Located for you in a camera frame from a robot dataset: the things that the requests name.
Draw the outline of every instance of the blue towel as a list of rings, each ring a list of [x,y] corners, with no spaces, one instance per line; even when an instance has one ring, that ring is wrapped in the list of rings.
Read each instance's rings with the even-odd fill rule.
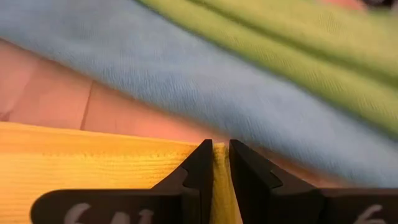
[[[396,139],[135,1],[2,0],[0,38],[320,171],[398,187]]]

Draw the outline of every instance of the folded towel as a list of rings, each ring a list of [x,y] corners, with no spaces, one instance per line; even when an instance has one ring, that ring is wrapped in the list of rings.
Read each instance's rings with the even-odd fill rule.
[[[130,0],[2,0],[0,38],[320,172],[398,186],[398,142]]]
[[[0,223],[30,223],[30,207],[58,189],[149,189],[197,145],[0,122]],[[214,144],[211,223],[236,223],[228,150]]]
[[[395,18],[307,0],[140,0],[398,135]]]

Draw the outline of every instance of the yellow towel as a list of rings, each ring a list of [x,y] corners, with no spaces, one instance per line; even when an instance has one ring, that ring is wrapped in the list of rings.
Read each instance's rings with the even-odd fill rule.
[[[55,189],[148,189],[197,147],[174,141],[0,122],[0,223],[30,223]],[[236,223],[228,150],[214,145],[211,223]]]

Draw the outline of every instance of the green towel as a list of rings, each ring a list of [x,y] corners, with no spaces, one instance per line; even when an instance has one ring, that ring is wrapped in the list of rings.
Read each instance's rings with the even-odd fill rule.
[[[398,134],[395,18],[306,0],[140,1],[182,27]]]

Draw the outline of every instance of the fabric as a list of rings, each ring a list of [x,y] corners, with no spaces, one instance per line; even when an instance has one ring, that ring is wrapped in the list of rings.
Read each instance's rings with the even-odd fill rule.
[[[398,187],[396,139],[138,2],[2,0],[0,38],[319,172]]]
[[[41,195],[58,189],[149,189],[197,145],[0,122],[0,223],[30,223]],[[236,223],[228,150],[214,144],[211,223]]]
[[[398,135],[395,18],[305,0],[140,0]]]

